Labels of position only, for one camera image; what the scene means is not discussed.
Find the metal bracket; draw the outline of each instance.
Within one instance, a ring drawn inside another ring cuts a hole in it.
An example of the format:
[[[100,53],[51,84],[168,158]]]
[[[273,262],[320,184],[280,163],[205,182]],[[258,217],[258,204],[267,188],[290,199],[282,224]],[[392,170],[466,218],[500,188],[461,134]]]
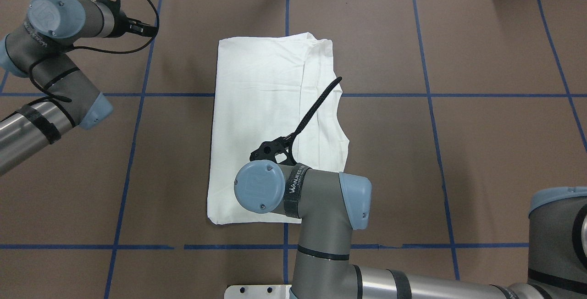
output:
[[[291,285],[229,286],[224,299],[289,299]]]

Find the gray robot arm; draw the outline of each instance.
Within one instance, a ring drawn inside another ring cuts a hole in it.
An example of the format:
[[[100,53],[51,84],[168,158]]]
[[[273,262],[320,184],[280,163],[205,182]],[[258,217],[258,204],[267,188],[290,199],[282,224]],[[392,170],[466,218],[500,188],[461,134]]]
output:
[[[31,78],[48,96],[0,122],[0,176],[72,128],[90,129],[112,113],[102,92],[66,53],[79,38],[115,38],[125,32],[152,40],[157,28],[126,17],[120,0],[31,0],[23,25],[0,40],[0,66]]]
[[[371,183],[344,173],[252,161],[235,179],[237,201],[256,213],[278,213],[302,219],[290,297],[295,299],[585,299],[587,293],[552,286],[530,275],[529,284],[508,288],[458,282],[379,270],[349,264],[352,231],[369,219]],[[587,236],[587,188],[559,205],[541,205],[531,215],[530,267],[554,278],[574,280],[585,287],[587,266],[573,251],[569,238],[573,223],[576,241]]]

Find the white towel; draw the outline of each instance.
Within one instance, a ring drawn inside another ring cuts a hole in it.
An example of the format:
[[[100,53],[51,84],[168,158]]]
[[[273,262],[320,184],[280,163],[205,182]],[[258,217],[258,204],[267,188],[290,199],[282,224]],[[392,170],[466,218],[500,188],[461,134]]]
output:
[[[208,188],[212,222],[300,222],[247,211],[234,196],[233,181],[262,142],[296,129],[335,77],[332,41],[317,40],[310,33],[220,40]],[[336,117],[341,95],[337,85],[297,136],[292,154],[298,163],[344,170],[349,140]]]

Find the light blue plastic cover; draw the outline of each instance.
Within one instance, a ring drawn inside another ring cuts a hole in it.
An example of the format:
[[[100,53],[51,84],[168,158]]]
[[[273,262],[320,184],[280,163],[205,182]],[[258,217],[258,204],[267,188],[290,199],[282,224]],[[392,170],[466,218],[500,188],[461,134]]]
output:
[[[5,36],[2,39],[2,41],[0,41],[0,66],[15,76],[27,78],[28,75],[25,72],[21,71],[16,65],[14,65],[12,59],[10,59],[10,57],[8,56],[8,50],[6,50],[7,36]]]
[[[367,228],[371,210],[371,181],[366,177],[342,172],[339,178],[350,225],[354,230]]]
[[[111,115],[113,110],[114,107],[112,107],[112,104],[108,102],[104,94],[100,93],[79,126],[86,130],[91,129]]]
[[[251,212],[270,213],[285,193],[283,172],[273,161],[251,161],[238,171],[234,195]]]
[[[70,38],[86,24],[86,11],[78,0],[32,0],[27,16],[37,31],[55,39]]]
[[[583,196],[587,196],[587,187],[557,187],[540,190],[532,197],[528,215],[538,207],[552,203],[553,201]]]

